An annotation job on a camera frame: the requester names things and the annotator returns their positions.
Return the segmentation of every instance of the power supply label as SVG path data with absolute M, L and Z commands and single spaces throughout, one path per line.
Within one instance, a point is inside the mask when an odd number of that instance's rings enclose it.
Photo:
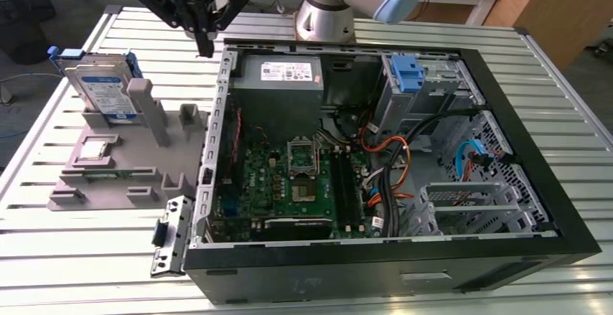
M 80 80 L 87 97 L 108 119 L 120 121 L 136 118 L 131 98 L 122 93 L 124 83 L 119 77 L 88 76 Z
M 264 62 L 262 64 L 262 80 L 284 80 L 312 82 L 314 73 L 308 62 Z

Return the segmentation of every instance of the ram slot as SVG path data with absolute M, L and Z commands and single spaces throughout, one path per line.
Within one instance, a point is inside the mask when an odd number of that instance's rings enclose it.
M 330 178 L 333 182 L 334 204 L 337 206 L 337 224 L 345 230 L 361 224 L 359 200 L 355 190 L 354 168 L 350 156 L 345 152 L 333 154 L 330 159 Z

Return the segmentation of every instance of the aluminum extrusion table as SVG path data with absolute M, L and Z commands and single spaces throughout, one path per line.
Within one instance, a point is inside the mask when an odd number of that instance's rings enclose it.
M 355 34 L 361 43 L 481 51 L 602 253 L 490 292 L 214 307 L 187 277 L 150 279 L 151 231 L 162 210 L 45 208 L 84 124 L 83 101 L 64 79 L 0 178 L 0 313 L 610 314 L 613 140 L 530 36 L 509 28 L 370 20 L 357 20 Z M 292 39 L 292 20 L 240 14 L 223 37 Z M 222 49 L 222 40 L 215 47 Z M 220 53 L 196 57 L 183 31 L 139 8 L 104 14 L 84 45 L 95 52 L 128 48 L 164 107 L 191 102 L 210 110 Z

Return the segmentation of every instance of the open computer tower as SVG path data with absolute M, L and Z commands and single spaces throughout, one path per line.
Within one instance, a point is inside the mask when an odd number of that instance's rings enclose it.
M 151 274 L 214 304 L 491 290 L 600 252 L 478 51 L 226 40 L 212 103 Z

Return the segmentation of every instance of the green circuit board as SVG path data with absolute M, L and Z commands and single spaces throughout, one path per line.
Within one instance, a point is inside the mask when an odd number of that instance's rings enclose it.
M 214 227 L 218 235 L 224 236 L 224 240 L 228 242 L 251 241 L 250 225 L 254 219 L 284 217 L 318 217 L 331 220 L 334 238 L 367 237 L 363 226 L 363 231 L 359 231 L 357 227 L 349 232 L 337 227 L 334 183 L 330 176 L 331 154 L 331 150 L 321 149 L 319 161 L 314 161 L 308 149 L 292 149 L 292 165 L 319 165 L 319 173 L 315 178 L 291 179 L 286 148 L 247 151 L 242 194 L 238 199 L 218 198 L 219 210 L 224 213 L 224 219 L 223 221 L 216 220 Z M 367 156 L 363 152 L 350 154 L 350 160 L 354 171 L 359 171 L 367 164 Z M 357 194 L 359 194 L 359 181 L 359 178 L 355 177 Z

